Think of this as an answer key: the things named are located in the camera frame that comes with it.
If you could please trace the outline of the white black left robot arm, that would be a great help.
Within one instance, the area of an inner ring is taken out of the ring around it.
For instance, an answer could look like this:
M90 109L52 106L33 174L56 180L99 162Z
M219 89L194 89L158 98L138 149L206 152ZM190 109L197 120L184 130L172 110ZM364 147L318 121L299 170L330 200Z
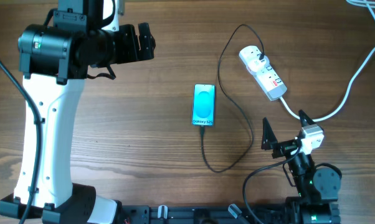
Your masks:
M70 155L77 106L89 68L115 79L112 65L151 60L156 47L147 23L119 25L123 1L59 1L43 24L18 40L16 88L26 101L21 173L0 215L43 223L128 223L119 200L72 182Z

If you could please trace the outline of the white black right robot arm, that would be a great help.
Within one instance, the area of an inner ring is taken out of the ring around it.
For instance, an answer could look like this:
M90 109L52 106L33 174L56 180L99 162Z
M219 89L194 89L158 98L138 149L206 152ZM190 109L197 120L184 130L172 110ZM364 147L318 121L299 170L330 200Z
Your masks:
M291 174L289 184L297 189L297 197L287 197L283 204L285 223L340 223L338 194L342 172L329 163L315 164L311 153L324 140L324 129L304 111L299 111L301 130L294 139L280 142L267 118L262 120L261 148L271 150L274 159L284 157Z

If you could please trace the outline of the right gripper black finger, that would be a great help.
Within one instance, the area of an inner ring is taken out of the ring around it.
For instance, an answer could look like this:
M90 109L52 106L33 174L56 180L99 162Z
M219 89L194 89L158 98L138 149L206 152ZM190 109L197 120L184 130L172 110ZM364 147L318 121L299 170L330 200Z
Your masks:
M315 123L303 110L300 110L298 115L302 127L313 125Z
M262 134L262 145L263 150L274 150L278 145L278 140L274 135L272 127L267 118L262 120L263 134Z

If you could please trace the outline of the blue screen Galaxy smartphone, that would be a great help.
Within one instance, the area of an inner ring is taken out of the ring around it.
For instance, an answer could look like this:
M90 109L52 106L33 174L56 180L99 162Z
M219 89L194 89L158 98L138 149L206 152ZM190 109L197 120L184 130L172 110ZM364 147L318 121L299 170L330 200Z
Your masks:
M195 84L192 106L192 124L213 126L216 102L216 87L210 84Z

